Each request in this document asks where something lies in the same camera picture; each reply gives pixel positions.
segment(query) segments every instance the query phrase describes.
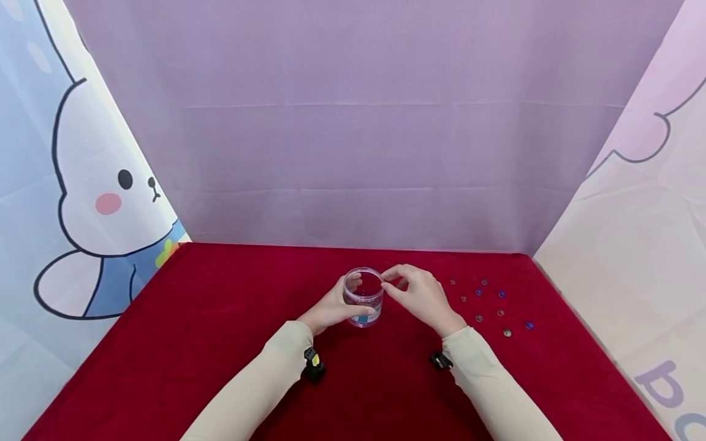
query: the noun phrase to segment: bunny eye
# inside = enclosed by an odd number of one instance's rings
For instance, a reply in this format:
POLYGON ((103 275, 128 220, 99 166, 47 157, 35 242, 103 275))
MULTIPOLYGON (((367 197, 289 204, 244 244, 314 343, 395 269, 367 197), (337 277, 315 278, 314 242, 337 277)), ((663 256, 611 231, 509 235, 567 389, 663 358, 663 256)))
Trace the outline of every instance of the bunny eye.
POLYGON ((129 190, 132 187, 132 174, 125 169, 118 171, 118 183, 122 188, 129 190))

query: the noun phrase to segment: red velvet tablecloth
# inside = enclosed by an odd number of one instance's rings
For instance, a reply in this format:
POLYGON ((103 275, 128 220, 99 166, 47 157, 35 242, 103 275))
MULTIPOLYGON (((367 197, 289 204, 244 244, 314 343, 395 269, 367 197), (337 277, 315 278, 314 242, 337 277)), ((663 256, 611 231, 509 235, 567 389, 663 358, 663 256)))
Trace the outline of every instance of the red velvet tablecloth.
MULTIPOLYGON (((525 255, 193 243, 167 261, 25 440, 176 441, 341 274, 396 263, 436 275, 564 440, 669 439, 525 255)), ((450 372, 428 362, 439 338, 391 298, 373 327, 332 327, 316 349, 325 379, 298 382, 255 440, 490 439, 450 372)))

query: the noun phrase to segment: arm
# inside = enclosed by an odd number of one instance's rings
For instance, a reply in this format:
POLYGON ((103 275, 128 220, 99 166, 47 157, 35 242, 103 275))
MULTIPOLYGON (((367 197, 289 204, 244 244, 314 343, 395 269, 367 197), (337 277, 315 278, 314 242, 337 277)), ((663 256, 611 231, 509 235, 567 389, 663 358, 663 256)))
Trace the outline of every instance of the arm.
POLYGON ((411 265, 396 265, 383 282, 390 297, 434 328, 453 362, 456 384, 471 399, 495 441, 561 441, 546 416, 500 364, 486 341, 451 309, 434 276, 411 265))
MULTIPOLYGON (((373 308, 346 305, 344 277, 296 322, 286 322, 268 340, 260 355, 241 370, 191 424, 181 441, 245 441, 299 380, 306 366, 304 351, 313 336, 327 327, 358 315, 372 315, 373 308)), ((351 279, 352 286, 359 281, 351 279)))
POLYGON ((443 339, 456 384, 495 441, 561 441, 542 411, 500 364, 483 337, 464 327, 443 339))
POLYGON ((286 322, 191 424, 182 441, 247 440, 304 370, 309 327, 286 322))

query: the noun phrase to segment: cartoon bunny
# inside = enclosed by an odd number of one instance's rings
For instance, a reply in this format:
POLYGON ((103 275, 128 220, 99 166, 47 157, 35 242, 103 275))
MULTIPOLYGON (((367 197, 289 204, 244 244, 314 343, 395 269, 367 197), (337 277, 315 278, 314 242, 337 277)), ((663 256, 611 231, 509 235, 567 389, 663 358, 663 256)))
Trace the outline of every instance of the cartoon bunny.
POLYGON ((114 317, 185 232, 76 29, 52 16, 47 32, 61 31, 54 39, 60 56, 62 48, 70 54, 62 61, 73 81, 56 113, 52 159, 59 223, 75 250, 41 271, 35 297, 64 318, 114 317))

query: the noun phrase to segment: person's left hand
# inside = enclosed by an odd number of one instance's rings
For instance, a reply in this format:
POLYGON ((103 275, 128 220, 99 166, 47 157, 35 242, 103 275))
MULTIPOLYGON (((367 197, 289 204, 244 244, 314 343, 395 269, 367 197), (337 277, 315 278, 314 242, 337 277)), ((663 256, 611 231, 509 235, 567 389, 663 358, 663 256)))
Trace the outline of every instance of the person's left hand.
MULTIPOLYGON (((312 306, 310 310, 297 319, 297 321, 308 326, 313 335, 319 335, 327 327, 341 323, 343 320, 375 313, 375 309, 369 306, 347 305, 343 301, 344 282, 345 276, 341 276, 336 285, 316 305, 312 306)), ((355 289, 360 284, 360 274, 354 274, 348 281, 348 289, 355 292, 355 289)))

